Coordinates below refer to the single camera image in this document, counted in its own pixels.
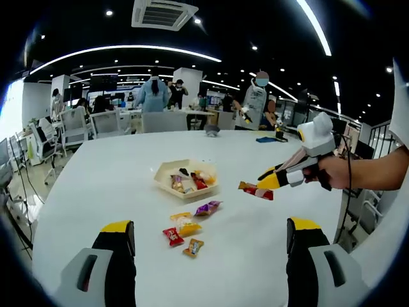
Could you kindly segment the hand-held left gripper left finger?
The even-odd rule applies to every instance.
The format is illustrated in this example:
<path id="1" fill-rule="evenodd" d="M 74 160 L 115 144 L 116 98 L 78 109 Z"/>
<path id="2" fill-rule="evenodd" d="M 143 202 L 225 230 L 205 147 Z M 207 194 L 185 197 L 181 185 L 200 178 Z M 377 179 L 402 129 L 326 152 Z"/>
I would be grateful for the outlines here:
<path id="1" fill-rule="evenodd" d="M 134 223 L 103 227 L 61 272 L 60 306 L 135 306 Z"/>

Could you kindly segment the person's right hand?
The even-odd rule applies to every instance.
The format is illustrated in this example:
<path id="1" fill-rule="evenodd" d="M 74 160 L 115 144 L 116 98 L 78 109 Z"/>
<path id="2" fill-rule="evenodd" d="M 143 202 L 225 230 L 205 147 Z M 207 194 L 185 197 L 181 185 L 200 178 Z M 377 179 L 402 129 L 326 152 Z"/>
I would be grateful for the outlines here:
<path id="1" fill-rule="evenodd" d="M 350 186 L 348 161 L 328 156 L 318 161 L 320 171 L 325 171 L 326 180 L 333 189 L 347 189 Z"/>

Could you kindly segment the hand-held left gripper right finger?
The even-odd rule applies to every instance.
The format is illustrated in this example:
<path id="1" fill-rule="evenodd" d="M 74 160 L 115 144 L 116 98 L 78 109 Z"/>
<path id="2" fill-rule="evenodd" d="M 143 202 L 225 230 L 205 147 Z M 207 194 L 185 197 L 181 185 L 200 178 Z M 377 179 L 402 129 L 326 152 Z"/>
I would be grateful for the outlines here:
<path id="1" fill-rule="evenodd" d="M 368 293 L 359 264 L 314 221 L 287 219 L 288 306 L 359 306 Z"/>

